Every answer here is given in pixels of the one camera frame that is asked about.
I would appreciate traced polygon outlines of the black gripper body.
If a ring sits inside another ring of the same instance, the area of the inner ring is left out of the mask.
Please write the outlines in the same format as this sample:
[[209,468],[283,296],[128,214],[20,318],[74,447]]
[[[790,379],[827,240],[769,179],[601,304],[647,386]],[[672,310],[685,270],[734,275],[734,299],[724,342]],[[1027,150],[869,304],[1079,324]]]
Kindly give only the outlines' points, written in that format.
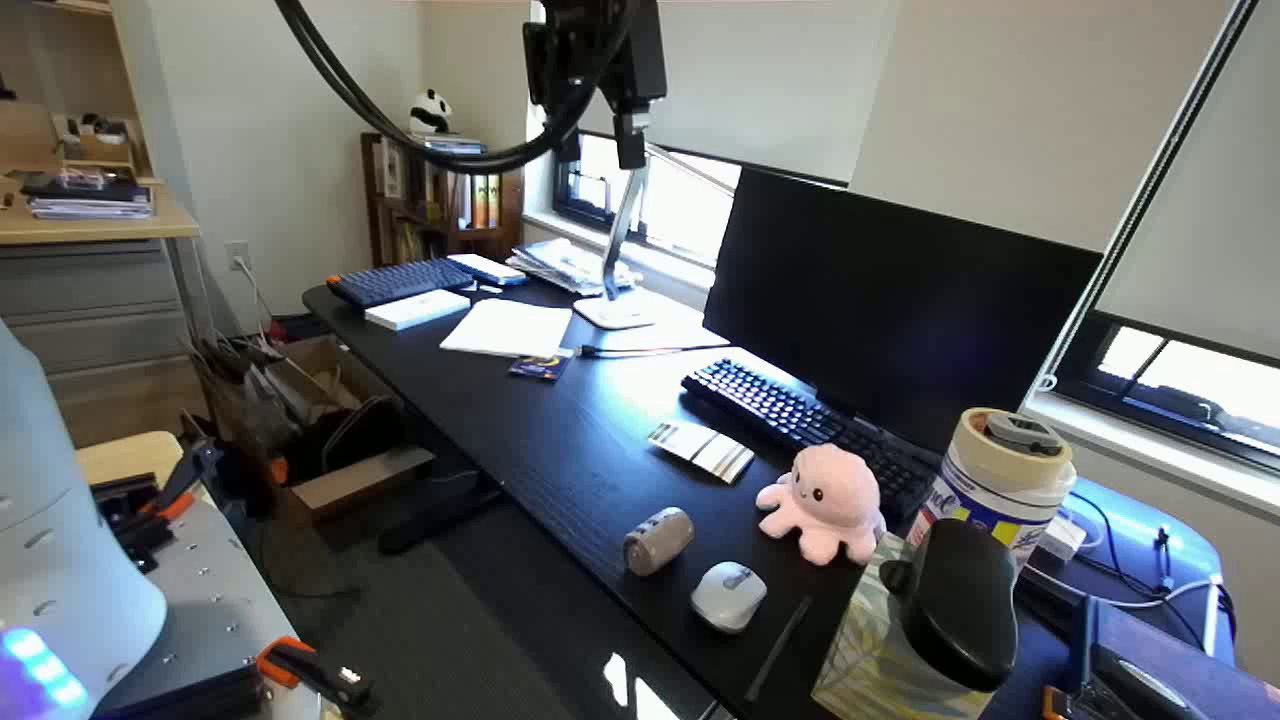
[[540,0],[524,23],[530,95],[543,106],[536,148],[577,150],[577,127],[603,95],[617,165],[646,165],[647,106],[667,95],[655,0]]

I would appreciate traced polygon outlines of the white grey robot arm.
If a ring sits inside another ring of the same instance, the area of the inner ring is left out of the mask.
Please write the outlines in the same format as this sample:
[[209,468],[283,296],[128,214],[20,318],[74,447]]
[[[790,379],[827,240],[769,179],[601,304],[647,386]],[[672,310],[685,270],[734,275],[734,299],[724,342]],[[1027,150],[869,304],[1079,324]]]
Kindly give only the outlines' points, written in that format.
[[96,512],[43,365],[0,324],[6,720],[88,720],[166,622],[161,585]]

